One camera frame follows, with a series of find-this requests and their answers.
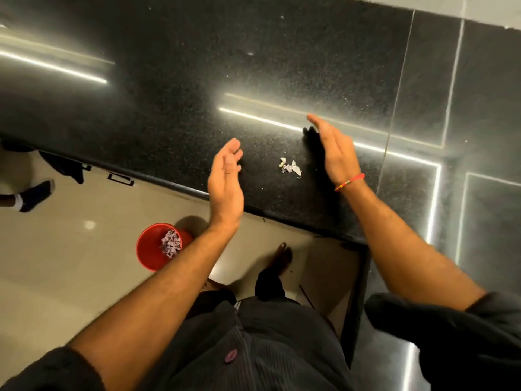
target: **red trash bin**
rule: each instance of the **red trash bin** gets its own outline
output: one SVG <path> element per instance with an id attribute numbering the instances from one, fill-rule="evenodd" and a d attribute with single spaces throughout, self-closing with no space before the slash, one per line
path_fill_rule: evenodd
<path id="1" fill-rule="evenodd" d="M 170 258 L 161 249 L 161 239 L 168 230 L 174 230 L 181 239 L 181 249 L 193 240 L 191 234 L 186 230 L 175 228 L 169 223 L 155 223 L 143 230 L 135 245 L 135 251 L 139 262 L 148 270 L 156 272 L 163 268 Z"/>

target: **person's left hand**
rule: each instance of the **person's left hand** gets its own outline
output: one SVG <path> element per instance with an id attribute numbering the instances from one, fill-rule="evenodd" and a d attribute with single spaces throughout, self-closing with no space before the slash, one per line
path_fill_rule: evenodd
<path id="1" fill-rule="evenodd" d="M 238 173 L 242 157 L 241 143 L 232 138 L 215 155 L 212 171 L 208 178 L 210 194 L 210 227 L 220 228 L 234 234 L 239 228 L 244 211 L 244 195 L 239 185 Z"/>

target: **bare foot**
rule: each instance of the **bare foot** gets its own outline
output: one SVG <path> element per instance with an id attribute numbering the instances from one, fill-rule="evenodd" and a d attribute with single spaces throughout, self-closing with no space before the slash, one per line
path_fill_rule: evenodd
<path id="1" fill-rule="evenodd" d="M 201 292 L 205 291 L 218 291 L 219 289 L 225 288 L 226 285 L 219 284 L 218 282 L 215 282 L 213 280 L 207 279 L 206 282 L 203 285 L 203 289 L 201 289 Z"/>
<path id="2" fill-rule="evenodd" d="M 289 268 L 292 260 L 293 251 L 290 247 L 287 247 L 286 243 L 282 243 L 277 248 L 277 251 L 275 251 L 273 259 L 271 260 L 271 263 L 268 265 L 268 267 L 274 269 L 280 276 Z"/>

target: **pink button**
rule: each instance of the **pink button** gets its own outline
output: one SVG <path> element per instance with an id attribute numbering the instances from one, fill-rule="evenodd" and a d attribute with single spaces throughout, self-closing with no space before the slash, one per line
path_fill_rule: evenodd
<path id="1" fill-rule="evenodd" d="M 225 363 L 233 362 L 233 360 L 235 359 L 236 356 L 237 356 L 237 350 L 236 349 L 231 350 L 228 354 L 226 354 Z"/>

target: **bracelet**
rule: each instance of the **bracelet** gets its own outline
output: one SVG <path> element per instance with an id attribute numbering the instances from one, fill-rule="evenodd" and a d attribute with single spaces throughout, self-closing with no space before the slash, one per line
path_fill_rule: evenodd
<path id="1" fill-rule="evenodd" d="M 360 173 L 360 174 L 358 174 L 357 176 L 351 178 L 349 181 L 346 181 L 346 182 L 344 182 L 343 184 L 338 185 L 338 186 L 335 188 L 335 192 L 341 190 L 344 186 L 346 186 L 346 185 L 349 184 L 350 182 L 353 182 L 353 181 L 356 181 L 356 180 L 360 180 L 360 179 L 362 179 L 363 177 L 365 177 L 365 174 L 364 174 L 364 173 Z"/>

